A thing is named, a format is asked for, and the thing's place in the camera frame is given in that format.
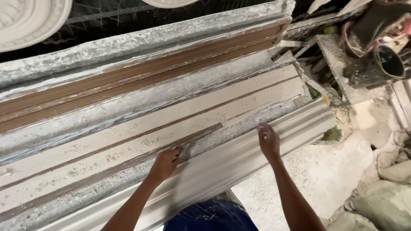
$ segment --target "workshop floor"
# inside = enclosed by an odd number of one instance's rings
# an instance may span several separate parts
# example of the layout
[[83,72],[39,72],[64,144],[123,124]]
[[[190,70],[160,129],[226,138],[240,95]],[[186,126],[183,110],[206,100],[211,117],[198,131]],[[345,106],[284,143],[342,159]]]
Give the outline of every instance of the workshop floor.
[[[377,180],[376,155],[396,149],[393,132],[400,130],[391,107],[382,100],[338,109],[335,114],[344,142],[309,145],[283,157],[291,178],[325,224],[335,217],[335,211],[357,186]],[[373,152],[371,144],[378,149]],[[234,186],[232,191],[260,231],[289,230],[270,167]]]

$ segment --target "hand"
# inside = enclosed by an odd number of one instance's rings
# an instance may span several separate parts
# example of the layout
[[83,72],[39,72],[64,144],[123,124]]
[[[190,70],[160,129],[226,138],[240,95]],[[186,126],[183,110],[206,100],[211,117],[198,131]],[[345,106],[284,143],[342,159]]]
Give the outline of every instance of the hand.
[[161,182],[171,176],[180,163],[179,153],[180,151],[176,149],[160,153],[151,167],[147,178],[161,184]]
[[268,162],[272,164],[280,157],[280,138],[272,127],[266,123],[261,123],[257,127],[260,148],[266,156]]

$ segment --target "black bucket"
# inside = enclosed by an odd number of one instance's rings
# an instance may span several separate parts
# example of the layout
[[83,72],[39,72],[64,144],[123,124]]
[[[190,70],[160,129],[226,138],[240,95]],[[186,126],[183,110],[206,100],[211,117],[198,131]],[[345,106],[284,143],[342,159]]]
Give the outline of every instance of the black bucket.
[[356,62],[344,68],[353,88],[381,84],[387,80],[403,79],[405,73],[401,58],[390,47],[379,45]]

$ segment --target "brown wooden strip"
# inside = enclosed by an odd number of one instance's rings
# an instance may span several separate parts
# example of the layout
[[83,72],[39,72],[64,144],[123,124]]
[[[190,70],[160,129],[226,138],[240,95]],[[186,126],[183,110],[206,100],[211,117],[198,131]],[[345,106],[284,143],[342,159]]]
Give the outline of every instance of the brown wooden strip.
[[15,216],[31,209],[31,208],[35,208],[35,207],[41,206],[44,203],[55,200],[60,196],[64,196],[64,195],[69,194],[69,193],[71,193],[75,190],[78,190],[80,188],[92,185],[92,184],[94,184],[94,183],[96,183],[100,180],[103,180],[104,178],[107,178],[107,177],[109,177],[109,176],[111,176],[111,175],[113,175],[113,174],[115,174],[119,171],[131,168],[131,167],[136,166],[140,163],[143,163],[143,162],[145,162],[149,159],[155,158],[160,152],[162,152],[164,150],[174,148],[174,147],[187,146],[187,145],[189,145],[189,144],[191,144],[191,143],[193,143],[193,142],[195,142],[195,141],[197,141],[197,140],[199,140],[199,139],[201,139],[201,138],[217,131],[220,128],[222,128],[221,123],[215,124],[215,125],[213,125],[211,127],[208,127],[204,130],[201,130],[199,132],[196,132],[196,133],[193,133],[189,136],[181,138],[181,139],[179,139],[179,140],[177,140],[177,141],[175,141],[171,144],[160,147],[160,148],[155,149],[155,150],[150,151],[150,152],[146,152],[146,153],[144,153],[140,156],[137,156],[133,159],[125,161],[125,162],[123,162],[121,164],[118,164],[114,167],[111,167],[111,168],[109,168],[109,169],[107,169],[103,172],[94,174],[94,175],[92,175],[92,176],[90,176],[86,179],[83,179],[83,180],[80,180],[80,181],[75,182],[73,184],[67,185],[67,186],[65,186],[63,188],[60,188],[60,189],[58,189],[58,190],[56,190],[52,193],[49,193],[47,195],[35,198],[35,199],[33,199],[33,200],[31,200],[27,203],[24,203],[24,204],[22,204],[18,207],[15,207],[15,208],[10,209],[8,211],[2,212],[2,213],[0,213],[0,222],[3,222],[3,221],[8,220],[12,217],[15,217]]
[[[268,85],[268,86],[265,86],[265,87],[263,87],[263,88],[260,88],[260,89],[258,89],[258,90],[249,92],[249,93],[244,94],[244,95],[241,95],[241,96],[239,96],[239,97],[237,97],[237,98],[234,98],[234,99],[231,99],[231,100],[229,100],[229,101],[220,103],[220,104],[218,104],[218,105],[214,105],[214,106],[212,106],[212,107],[210,107],[210,108],[208,108],[208,109],[199,111],[199,112],[197,112],[197,113],[194,113],[194,114],[188,115],[188,116],[186,116],[186,117],[180,118],[180,119],[178,119],[178,120],[169,122],[169,123],[164,124],[164,125],[162,125],[162,126],[159,126],[159,127],[153,128],[153,129],[150,129],[150,130],[148,130],[148,131],[146,131],[146,132],[143,132],[143,133],[140,133],[140,134],[138,134],[138,135],[129,137],[129,138],[124,139],[124,140],[122,140],[122,141],[119,141],[119,142],[117,142],[117,143],[113,143],[113,144],[108,145],[108,146],[106,146],[106,147],[103,147],[103,148],[97,149],[97,150],[95,150],[95,151],[89,152],[89,153],[87,153],[87,154],[85,154],[85,155],[82,155],[82,156],[80,156],[80,157],[71,159],[71,160],[66,161],[66,162],[64,162],[64,163],[58,164],[58,165],[53,166],[53,167],[51,167],[51,168],[48,168],[48,169],[45,169],[45,170],[40,171],[40,172],[38,172],[38,173],[32,174],[32,175],[30,175],[30,176],[28,176],[28,177],[26,177],[26,178],[21,179],[21,180],[12,182],[12,183],[7,184],[7,185],[3,185],[3,186],[0,187],[0,191],[1,191],[1,190],[4,190],[4,189],[6,189],[6,188],[9,188],[9,187],[18,185],[18,184],[20,184],[20,183],[22,183],[22,182],[25,182],[25,181],[33,178],[33,177],[46,174],[46,173],[48,173],[48,172],[50,172],[50,171],[53,171],[53,170],[58,169],[58,168],[61,168],[61,167],[66,166],[66,165],[68,165],[68,164],[75,163],[75,162],[77,162],[77,161],[80,161],[80,160],[82,160],[82,159],[85,159],[85,158],[87,158],[87,157],[89,157],[89,156],[92,156],[92,155],[94,155],[94,154],[103,152],[103,151],[108,150],[108,149],[110,149],[110,148],[113,148],[113,147],[122,145],[122,144],[124,144],[124,143],[126,143],[126,142],[129,142],[129,141],[132,141],[132,140],[134,140],[134,139],[140,138],[140,137],[142,137],[142,136],[144,136],[144,135],[147,135],[147,134],[156,132],[156,131],[158,131],[158,130],[161,130],[161,129],[163,129],[163,128],[169,127],[169,126],[171,126],[171,125],[173,125],[173,124],[179,123],[179,122],[184,121],[184,120],[188,120],[188,119],[190,119],[190,118],[192,118],[192,117],[194,117],[194,116],[198,116],[198,115],[200,115],[200,114],[206,113],[206,112],[208,112],[208,111],[210,111],[210,110],[216,109],[216,108],[221,107],[221,106],[223,106],[223,105],[229,104],[229,103],[231,103],[231,102],[233,102],[233,101],[239,100],[239,99],[244,98],[244,97],[247,97],[247,96],[249,96],[249,95],[252,95],[252,94],[254,94],[254,93],[256,93],[256,92],[259,92],[259,91],[262,91],[262,90],[264,90],[264,89],[267,89],[267,88],[273,87],[273,86],[275,86],[275,85],[278,85],[278,84],[280,84],[280,83],[286,82],[286,81],[288,81],[288,80],[290,80],[290,79],[293,79],[293,78],[295,78],[295,77],[297,77],[297,76],[293,76],[293,77],[291,77],[291,78],[288,78],[288,79],[279,81],[279,82],[277,82],[277,83],[274,83],[274,84],[271,84],[271,85]],[[245,77],[244,79],[239,79],[238,81],[236,81],[236,83],[237,83],[237,82],[241,82],[241,81],[243,81],[243,80],[245,80],[245,79],[250,79],[250,77]],[[172,105],[175,105],[175,104],[177,104],[177,103],[170,104],[170,105],[168,105],[168,106],[162,107],[161,109],[164,109],[164,108],[166,108],[166,107],[169,107],[169,106],[172,106]]]
[[241,34],[228,39],[220,38],[217,39],[217,41],[208,41],[202,44],[196,44],[193,45],[196,46],[195,48],[191,48],[186,51],[167,55],[154,60],[148,60],[143,63],[122,68],[113,72],[96,75],[87,79],[58,86],[56,88],[37,92],[33,95],[26,95],[0,103],[0,107],[2,108],[0,114],[15,112],[30,107],[31,105],[34,106],[53,99],[58,99],[63,96],[73,95],[84,90],[97,88],[99,86],[133,77],[142,73],[155,71],[158,74],[165,72],[178,66],[184,66],[196,62],[196,59],[201,59],[204,55],[216,55],[216,53],[218,54],[221,50],[224,50],[227,47],[238,46],[240,44],[253,41],[254,39],[264,38],[279,33],[281,33],[281,26],[279,26],[278,23],[274,23],[268,28],[247,32],[245,35]]
[[29,125],[31,123],[53,117],[55,115],[74,110],[76,108],[80,108],[83,106],[87,106],[89,104],[93,104],[117,95],[121,95],[127,92],[135,91],[138,89],[142,89],[160,82],[163,82],[167,79],[174,78],[183,74],[187,74],[190,72],[194,72],[196,70],[199,70],[204,67],[208,67],[211,65],[215,65],[227,60],[231,60],[234,58],[241,57],[242,55],[249,54],[252,52],[260,51],[267,49],[273,45],[273,43],[276,43],[279,41],[279,39],[275,39],[276,41],[268,41],[268,42],[263,42],[257,45],[253,46],[248,46],[240,50],[236,50],[234,52],[226,53],[217,57],[213,57],[208,60],[204,60],[201,62],[196,62],[191,65],[182,67],[182,68],[177,68],[162,74],[158,74],[155,76],[151,76],[150,78],[142,79],[140,81],[136,81],[133,83],[125,84],[116,88],[109,89],[107,91],[99,92],[94,95],[90,95],[84,98],[80,98],[77,100],[70,101],[65,104],[59,104],[55,107],[51,107],[42,111],[38,111],[32,114],[28,114],[19,118],[15,118],[12,120],[8,120],[6,122],[0,123],[0,133],[22,127],[25,125]]
[[[222,51],[220,50],[219,52],[221,54],[230,53],[230,52],[239,50],[240,48],[242,48],[244,46],[252,46],[252,45],[259,44],[259,43],[266,42],[266,41],[273,41],[276,38],[277,38],[277,35],[272,35],[272,36],[265,37],[265,38],[262,38],[262,39],[254,40],[252,42],[248,42],[246,44],[241,44],[241,45],[238,45],[238,46],[234,46],[234,47],[222,50]],[[204,55],[204,56],[201,57],[201,59],[199,58],[197,60],[193,60],[193,62],[191,62],[191,63],[196,63],[196,62],[198,63],[200,61],[210,59],[210,58],[213,58],[213,57],[215,57],[215,54]],[[109,83],[107,85],[103,85],[103,86],[100,86],[98,88],[85,90],[85,91],[79,92],[75,95],[65,96],[65,97],[62,97],[62,98],[59,98],[59,99],[55,99],[55,100],[48,101],[48,102],[45,102],[45,103],[42,103],[42,104],[38,104],[38,105],[35,105],[35,106],[32,106],[32,107],[28,107],[26,109],[22,109],[20,111],[14,112],[14,113],[9,113],[9,114],[0,116],[0,122],[4,122],[4,121],[11,120],[11,119],[19,118],[21,116],[34,113],[36,111],[48,109],[48,108],[51,108],[53,106],[57,106],[59,104],[67,103],[67,102],[70,102],[70,101],[73,101],[73,100],[76,100],[76,99],[86,97],[88,95],[95,94],[97,92],[102,92],[102,91],[105,91],[105,90],[109,90],[111,88],[115,88],[115,87],[124,85],[124,84],[133,83],[135,81],[141,80],[142,78],[143,78],[142,75],[134,76],[134,77],[123,79],[123,80],[120,80],[120,81],[117,81],[117,82],[114,82],[114,83]]]

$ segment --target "concrete surface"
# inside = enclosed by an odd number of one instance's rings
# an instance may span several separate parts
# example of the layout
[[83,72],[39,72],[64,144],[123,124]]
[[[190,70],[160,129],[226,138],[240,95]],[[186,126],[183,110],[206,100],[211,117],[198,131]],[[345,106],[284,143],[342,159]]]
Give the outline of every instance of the concrete surface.
[[[396,132],[400,127],[385,100],[374,99],[337,109],[335,115],[344,142],[310,145],[283,158],[291,178],[325,225],[339,215],[341,206],[356,191],[378,180],[379,154],[379,166],[389,166],[395,161],[396,155],[392,153],[398,152],[395,143],[401,136],[401,132]],[[381,149],[373,152],[371,144]],[[260,231],[289,230],[271,168],[261,170],[232,191]]]

